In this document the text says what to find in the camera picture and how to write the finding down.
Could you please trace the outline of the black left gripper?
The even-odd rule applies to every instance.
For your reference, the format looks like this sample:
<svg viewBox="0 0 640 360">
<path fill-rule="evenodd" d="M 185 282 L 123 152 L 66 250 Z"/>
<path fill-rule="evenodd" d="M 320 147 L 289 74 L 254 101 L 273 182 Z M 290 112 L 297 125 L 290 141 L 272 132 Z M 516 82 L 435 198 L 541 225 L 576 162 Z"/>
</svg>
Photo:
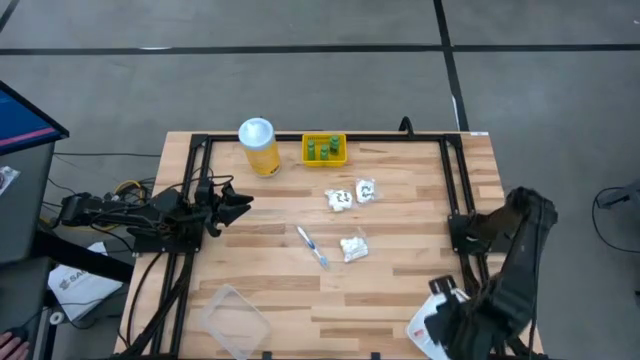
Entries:
<svg viewBox="0 0 640 360">
<path fill-rule="evenodd" d="M 199 214 L 204 216 L 204 227 L 212 237 L 219 237 L 221 234 L 219 222 L 229 226 L 251 209 L 248 204 L 254 200 L 253 196 L 237 193 L 230 182 L 223 185 L 221 194 L 225 204 L 221 204 L 221 197 L 210 179 L 200 180 L 194 192 Z"/>
</svg>

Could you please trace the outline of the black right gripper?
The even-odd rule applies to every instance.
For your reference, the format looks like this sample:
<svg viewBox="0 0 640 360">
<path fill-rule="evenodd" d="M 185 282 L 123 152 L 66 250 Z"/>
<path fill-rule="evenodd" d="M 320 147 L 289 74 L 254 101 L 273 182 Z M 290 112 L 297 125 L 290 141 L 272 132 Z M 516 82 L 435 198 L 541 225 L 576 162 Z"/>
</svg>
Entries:
<svg viewBox="0 0 640 360">
<path fill-rule="evenodd" d="M 432 341 L 445 353 L 476 353 L 477 326 L 473 324 L 472 310 L 477 297 L 459 300 L 458 287 L 451 275 L 429 282 L 433 295 L 443 295 L 444 302 L 436 305 L 434 315 L 424 318 L 424 325 Z"/>
</svg>

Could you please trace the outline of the blue white toothbrush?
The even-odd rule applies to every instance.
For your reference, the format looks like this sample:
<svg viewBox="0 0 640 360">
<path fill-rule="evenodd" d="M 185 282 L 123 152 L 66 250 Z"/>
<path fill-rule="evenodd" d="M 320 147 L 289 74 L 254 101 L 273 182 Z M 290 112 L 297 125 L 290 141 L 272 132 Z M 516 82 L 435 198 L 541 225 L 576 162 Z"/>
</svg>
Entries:
<svg viewBox="0 0 640 360">
<path fill-rule="evenodd" d="M 315 242 L 309 237 L 309 235 L 306 233 L 306 231 L 302 227 L 297 226 L 296 230 L 297 230 L 298 234 L 300 235 L 301 239 L 305 242 L 307 247 L 311 250 L 311 252 L 315 256 L 316 260 L 322 266 L 322 268 L 325 269 L 325 270 L 328 270 L 329 269 L 329 261 L 320 252 L 320 250 L 317 247 L 317 245 L 315 244 Z"/>
</svg>

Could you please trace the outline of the Family Pack print cotton bag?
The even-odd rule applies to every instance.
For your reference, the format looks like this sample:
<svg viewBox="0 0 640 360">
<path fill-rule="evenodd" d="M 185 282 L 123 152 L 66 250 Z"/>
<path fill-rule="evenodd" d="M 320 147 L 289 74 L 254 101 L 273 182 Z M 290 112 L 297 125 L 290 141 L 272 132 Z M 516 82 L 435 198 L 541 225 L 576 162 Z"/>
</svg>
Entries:
<svg viewBox="0 0 640 360">
<path fill-rule="evenodd" d="M 343 189 L 329 189 L 325 191 L 328 206 L 333 212 L 342 212 L 353 206 L 353 195 Z"/>
</svg>

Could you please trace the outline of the plain clear cotton balls bag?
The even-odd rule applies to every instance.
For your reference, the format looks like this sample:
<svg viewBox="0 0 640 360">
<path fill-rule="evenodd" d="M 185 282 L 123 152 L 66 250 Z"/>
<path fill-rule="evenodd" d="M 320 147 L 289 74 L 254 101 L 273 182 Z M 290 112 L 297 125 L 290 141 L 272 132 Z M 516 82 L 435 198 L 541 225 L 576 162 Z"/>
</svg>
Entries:
<svg viewBox="0 0 640 360">
<path fill-rule="evenodd" d="M 345 263 L 356 261 L 369 254 L 367 240 L 363 237 L 355 236 L 352 238 L 344 238 L 340 240 L 339 244 L 343 252 Z"/>
</svg>

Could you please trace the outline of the black print cotton balls bag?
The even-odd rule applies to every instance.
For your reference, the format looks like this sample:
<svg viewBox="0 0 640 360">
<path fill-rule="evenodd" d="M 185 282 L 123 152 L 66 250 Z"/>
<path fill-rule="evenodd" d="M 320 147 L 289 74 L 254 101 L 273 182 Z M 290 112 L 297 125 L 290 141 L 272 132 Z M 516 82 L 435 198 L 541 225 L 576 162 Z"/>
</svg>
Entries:
<svg viewBox="0 0 640 360">
<path fill-rule="evenodd" d="M 374 179 L 357 179 L 355 189 L 356 200 L 359 204 L 372 202 L 377 197 L 376 182 Z"/>
</svg>

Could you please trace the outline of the yellow disinfecting wipes canister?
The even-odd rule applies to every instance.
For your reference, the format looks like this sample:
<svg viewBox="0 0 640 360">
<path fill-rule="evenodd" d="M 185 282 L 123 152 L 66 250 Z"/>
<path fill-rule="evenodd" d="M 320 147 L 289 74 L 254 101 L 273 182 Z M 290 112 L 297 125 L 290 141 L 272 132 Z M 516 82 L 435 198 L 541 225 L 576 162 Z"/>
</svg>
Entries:
<svg viewBox="0 0 640 360">
<path fill-rule="evenodd" d="M 269 177 L 279 171 L 281 161 L 275 130 L 268 120 L 260 117 L 246 120 L 238 130 L 238 137 L 258 176 Z"/>
</svg>

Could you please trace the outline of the yellow plastic basket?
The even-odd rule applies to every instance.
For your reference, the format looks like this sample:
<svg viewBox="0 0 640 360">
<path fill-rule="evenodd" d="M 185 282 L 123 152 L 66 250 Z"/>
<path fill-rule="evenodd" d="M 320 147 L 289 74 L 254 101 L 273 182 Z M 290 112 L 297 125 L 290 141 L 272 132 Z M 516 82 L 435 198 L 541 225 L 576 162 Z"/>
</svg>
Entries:
<svg viewBox="0 0 640 360">
<path fill-rule="evenodd" d="M 320 150 L 323 145 L 329 146 L 329 138 L 333 135 L 338 135 L 340 137 L 340 153 L 337 156 L 329 153 L 328 161 L 320 160 Z M 307 160 L 307 141 L 314 140 L 316 145 L 316 160 L 308 161 Z M 302 162 L 308 167 L 341 167 L 347 163 L 348 160 L 348 150 L 347 150 L 347 138 L 345 134 L 303 134 L 302 135 Z"/>
</svg>

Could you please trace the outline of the clear plastic container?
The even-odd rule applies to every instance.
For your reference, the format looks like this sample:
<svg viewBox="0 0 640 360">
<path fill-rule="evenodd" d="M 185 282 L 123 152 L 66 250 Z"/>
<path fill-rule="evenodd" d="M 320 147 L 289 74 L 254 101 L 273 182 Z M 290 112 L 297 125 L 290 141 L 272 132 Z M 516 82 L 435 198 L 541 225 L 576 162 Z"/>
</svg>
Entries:
<svg viewBox="0 0 640 360">
<path fill-rule="evenodd" d="M 270 336 L 267 318 L 234 287 L 225 284 L 201 311 L 201 326 L 235 359 L 248 360 Z"/>
</svg>

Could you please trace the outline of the white printed bag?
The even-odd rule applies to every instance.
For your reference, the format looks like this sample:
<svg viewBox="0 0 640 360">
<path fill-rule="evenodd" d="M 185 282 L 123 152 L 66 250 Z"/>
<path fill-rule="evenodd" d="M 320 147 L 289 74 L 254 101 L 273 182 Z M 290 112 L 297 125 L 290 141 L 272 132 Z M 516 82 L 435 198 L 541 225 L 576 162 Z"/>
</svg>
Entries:
<svg viewBox="0 0 640 360">
<path fill-rule="evenodd" d="M 122 285 L 122 282 L 66 265 L 51 270 L 48 278 L 49 288 L 71 321 L 81 319 Z"/>
</svg>

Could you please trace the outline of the grey stand foot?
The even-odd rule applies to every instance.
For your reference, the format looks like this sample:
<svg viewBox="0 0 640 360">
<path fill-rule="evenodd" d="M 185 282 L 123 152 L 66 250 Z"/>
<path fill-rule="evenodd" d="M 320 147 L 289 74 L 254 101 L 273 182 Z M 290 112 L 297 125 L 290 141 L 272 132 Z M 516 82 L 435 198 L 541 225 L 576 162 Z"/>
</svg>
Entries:
<svg viewBox="0 0 640 360">
<path fill-rule="evenodd" d="M 609 209 L 613 205 L 623 202 L 631 202 L 640 209 L 640 179 L 623 187 L 612 188 L 610 194 L 606 194 L 596 201 L 598 207 L 604 209 Z"/>
</svg>

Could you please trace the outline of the blue screen monitor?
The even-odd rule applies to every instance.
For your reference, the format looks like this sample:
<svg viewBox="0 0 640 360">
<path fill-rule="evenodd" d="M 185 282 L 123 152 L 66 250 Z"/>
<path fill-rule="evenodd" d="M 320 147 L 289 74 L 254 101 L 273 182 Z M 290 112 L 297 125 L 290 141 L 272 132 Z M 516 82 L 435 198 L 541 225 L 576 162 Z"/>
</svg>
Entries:
<svg viewBox="0 0 640 360">
<path fill-rule="evenodd" d="M 68 138 L 69 131 L 0 81 L 0 156 Z"/>
</svg>

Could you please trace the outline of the person's hand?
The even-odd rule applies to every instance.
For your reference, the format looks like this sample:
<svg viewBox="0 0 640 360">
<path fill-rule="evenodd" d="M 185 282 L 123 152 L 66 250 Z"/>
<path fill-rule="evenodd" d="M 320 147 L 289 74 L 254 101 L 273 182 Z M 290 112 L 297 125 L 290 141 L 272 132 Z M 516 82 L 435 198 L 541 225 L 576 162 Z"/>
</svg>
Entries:
<svg viewBox="0 0 640 360">
<path fill-rule="evenodd" d="M 26 360 L 30 344 L 11 332 L 0 335 L 0 360 Z"/>
</svg>

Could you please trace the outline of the black metal table frame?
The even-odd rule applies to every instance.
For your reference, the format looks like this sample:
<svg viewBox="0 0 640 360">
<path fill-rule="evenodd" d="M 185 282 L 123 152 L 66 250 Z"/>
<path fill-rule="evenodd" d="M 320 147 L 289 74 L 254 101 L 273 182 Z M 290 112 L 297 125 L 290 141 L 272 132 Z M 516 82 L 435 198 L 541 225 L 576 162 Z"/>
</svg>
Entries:
<svg viewBox="0 0 640 360">
<path fill-rule="evenodd" d="M 179 183 L 191 169 L 231 175 L 254 197 L 249 212 L 196 253 L 188 292 L 150 345 L 181 359 L 224 359 L 201 326 L 201 311 L 225 284 L 270 322 L 256 350 L 274 359 L 417 359 L 405 328 L 429 296 L 428 283 L 459 276 L 447 221 L 491 211 L 503 190 L 490 139 L 469 133 L 352 133 L 341 167 L 308 167 L 302 136 L 278 137 L 280 171 L 261 178 L 231 132 L 167 135 L 155 187 Z M 359 204 L 356 180 L 374 179 L 377 197 Z M 333 212 L 325 191 L 343 189 L 353 206 Z M 302 227 L 328 259 L 325 270 L 298 234 Z M 363 237 L 369 254 L 345 263 L 340 240 Z"/>
</svg>

